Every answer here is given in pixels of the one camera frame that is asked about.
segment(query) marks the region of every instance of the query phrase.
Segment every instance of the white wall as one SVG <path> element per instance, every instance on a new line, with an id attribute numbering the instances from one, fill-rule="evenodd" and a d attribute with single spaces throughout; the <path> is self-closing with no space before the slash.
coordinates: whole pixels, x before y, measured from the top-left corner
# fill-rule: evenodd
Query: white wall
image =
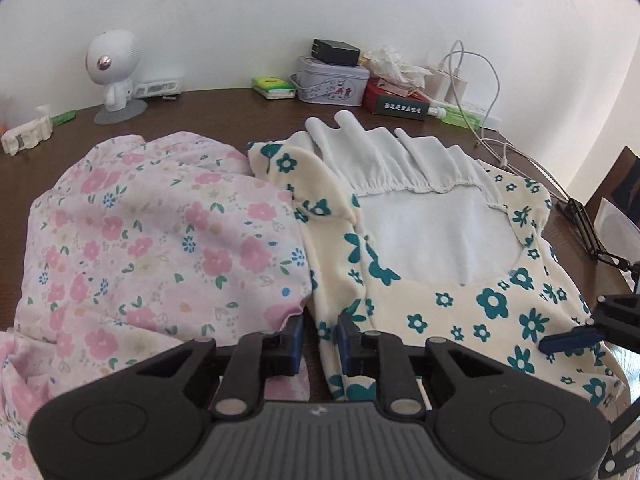
<path id="1" fill-rule="evenodd" d="M 569 184 L 571 196 L 586 203 L 625 146 L 640 156 L 640 44 L 602 132 Z"/>
<path id="2" fill-rule="evenodd" d="M 502 132 L 568 183 L 611 107 L 640 32 L 634 0 L 4 0 L 0 88 L 16 110 L 97 104 L 84 73 L 92 37 L 129 28 L 143 43 L 139 78 L 183 75 L 188 89 L 245 87 L 286 76 L 313 38 L 392 44 L 439 60 L 456 38 L 502 80 Z M 465 97 L 494 92 L 479 61 Z"/>

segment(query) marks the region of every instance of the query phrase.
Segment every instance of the cream garment with green flowers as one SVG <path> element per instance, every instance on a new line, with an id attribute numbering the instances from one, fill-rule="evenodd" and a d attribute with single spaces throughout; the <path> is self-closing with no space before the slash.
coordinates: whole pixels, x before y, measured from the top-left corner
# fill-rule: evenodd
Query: cream garment with green flowers
<path id="1" fill-rule="evenodd" d="M 362 331 L 395 333 L 409 345 L 422 346 L 431 336 L 455 340 L 585 397 L 603 411 L 610 411 L 607 408 L 613 408 L 613 400 L 625 391 L 619 379 L 624 377 L 622 370 L 604 344 L 551 356 L 538 351 L 544 335 L 567 332 L 590 315 L 577 287 L 541 237 L 551 200 L 539 183 L 483 163 L 486 174 L 480 169 L 481 178 L 465 177 L 464 171 L 456 169 L 459 182 L 449 188 L 479 187 L 490 207 L 508 215 L 521 251 L 502 276 L 465 285 L 423 283 L 385 265 L 385 255 L 376 252 L 376 241 L 363 225 L 353 186 L 312 151 L 287 143 L 258 143 L 249 150 L 249 158 L 256 176 L 293 195 L 312 269 L 312 313 L 322 365 L 335 399 L 375 398 L 372 380 L 341 374 L 333 338 L 341 312 L 350 314 Z M 489 184 L 473 182 L 483 179 Z"/>

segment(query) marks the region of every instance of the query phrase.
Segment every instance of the crumpled tissue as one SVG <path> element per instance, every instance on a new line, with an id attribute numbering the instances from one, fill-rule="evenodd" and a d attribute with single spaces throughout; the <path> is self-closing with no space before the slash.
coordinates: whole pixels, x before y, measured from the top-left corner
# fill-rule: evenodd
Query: crumpled tissue
<path id="1" fill-rule="evenodd" d="M 405 62 L 398 51 L 385 45 L 367 50 L 362 57 L 365 60 L 364 66 L 373 75 L 404 88 L 424 90 L 424 78 L 432 74 L 427 68 Z"/>

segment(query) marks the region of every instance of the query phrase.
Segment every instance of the white cable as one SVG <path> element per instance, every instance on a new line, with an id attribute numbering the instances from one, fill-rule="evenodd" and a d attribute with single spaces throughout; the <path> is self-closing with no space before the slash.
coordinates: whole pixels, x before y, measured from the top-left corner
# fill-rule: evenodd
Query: white cable
<path id="1" fill-rule="evenodd" d="M 460 50 L 455 50 L 456 49 L 456 45 L 460 44 Z M 482 118 L 482 123 L 480 124 L 480 134 L 478 134 L 476 132 L 476 130 L 471 126 L 471 124 L 469 123 L 469 120 L 465 114 L 465 111 L 462 109 L 462 105 L 460 104 L 460 99 L 458 97 L 458 93 L 456 91 L 456 86 L 454 84 L 454 74 L 453 74 L 453 66 L 452 66 L 452 56 L 454 54 L 460 54 L 460 62 L 458 63 L 458 67 L 456 68 L 456 70 L 459 70 L 460 68 L 460 64 L 462 64 L 462 58 L 465 54 L 469 55 L 469 56 L 476 56 L 476 57 L 480 57 L 481 59 L 484 59 L 489 67 L 491 67 L 491 70 L 494 72 L 494 76 L 495 76 L 495 81 L 497 83 L 497 90 L 495 93 L 495 97 L 494 100 L 491 102 L 491 104 L 489 105 L 489 107 L 487 108 L 486 113 L 484 114 L 484 118 Z M 454 44 L 451 47 L 451 50 L 449 51 L 449 53 L 442 59 L 442 64 L 444 64 L 444 62 L 446 60 L 449 60 L 449 79 L 450 79 L 450 84 L 451 84 L 451 89 L 453 92 L 453 97 L 456 100 L 456 105 L 458 106 L 458 110 L 460 111 L 460 115 L 462 116 L 463 120 L 465 121 L 466 127 L 471 130 L 471 132 L 476 136 L 476 139 L 478 140 L 478 142 L 476 143 L 476 146 L 478 145 L 482 145 L 489 153 L 491 153 L 496 160 L 500 161 L 500 167 L 501 168 L 507 168 L 508 170 L 512 171 L 513 173 L 525 177 L 525 178 L 529 178 L 524 172 L 520 171 L 518 168 L 514 168 L 511 164 L 509 164 L 509 161 L 507 160 L 507 149 L 511 150 L 512 152 L 515 152 L 519 155 L 521 155 L 522 157 L 526 158 L 531 164 L 534 165 L 534 167 L 539 170 L 541 173 L 543 173 L 555 186 L 556 188 L 560 191 L 560 193 L 562 193 L 562 195 L 564 196 L 558 196 L 556 195 L 554 192 L 551 192 L 551 195 L 555 198 L 557 198 L 558 200 L 562 201 L 562 202 L 566 202 L 566 200 L 569 199 L 569 194 L 564 190 L 564 188 L 560 185 L 560 183 L 554 178 L 554 176 L 549 173 L 544 166 L 542 166 L 538 161 L 536 161 L 535 159 L 533 159 L 532 157 L 530 157 L 529 155 L 526 155 L 525 153 L 521 152 L 520 150 L 518 150 L 515 146 L 513 146 L 510 142 L 505 142 L 503 140 L 497 140 L 497 139 L 488 139 L 485 138 L 484 136 L 484 123 L 487 120 L 487 117 L 489 116 L 489 113 L 491 113 L 492 108 L 495 105 L 495 102 L 498 100 L 498 96 L 500 95 L 500 78 L 498 77 L 498 73 L 495 70 L 495 67 L 493 65 L 493 63 L 491 63 L 491 61 L 489 61 L 485 56 L 483 56 L 482 54 L 478 54 L 477 52 L 468 52 L 464 50 L 464 46 L 462 45 L 462 41 L 460 40 L 456 40 L 454 42 Z M 494 144 L 501 144 L 502 145 L 502 156 L 498 155 L 498 153 L 490 146 L 490 143 L 494 143 Z"/>

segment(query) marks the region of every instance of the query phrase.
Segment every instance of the wooden table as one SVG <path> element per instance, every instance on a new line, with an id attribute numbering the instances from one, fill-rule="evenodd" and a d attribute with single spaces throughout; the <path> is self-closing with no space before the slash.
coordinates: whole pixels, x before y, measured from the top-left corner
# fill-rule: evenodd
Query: wooden table
<path id="1" fill-rule="evenodd" d="M 339 109 L 293 99 L 267 101 L 249 89 L 186 92 L 174 102 L 150 102 L 144 114 L 110 126 L 94 124 L 97 108 L 81 110 L 75 120 L 57 127 L 53 136 L 35 149 L 12 157 L 0 155 L 0 328 L 13 324 L 15 307 L 20 299 L 31 202 L 53 187 L 62 173 L 97 143 L 126 134 L 153 140 L 179 130 L 189 130 L 244 151 L 250 140 L 289 137 L 303 129 L 305 119 L 310 116 L 335 126 L 333 115 Z M 352 108 L 352 111 L 366 129 L 386 126 L 393 130 L 399 126 L 410 136 L 435 136 L 444 146 L 459 144 L 469 155 L 496 164 L 484 148 L 475 147 L 473 135 L 463 128 L 431 118 L 422 123 L 375 116 L 363 108 Z M 531 178 L 548 185 L 540 172 L 523 158 L 511 155 L 510 162 Z M 554 246 L 560 263 L 590 306 L 596 304 L 599 294 L 628 292 L 618 270 L 588 259 L 576 229 L 555 208 L 543 236 Z"/>

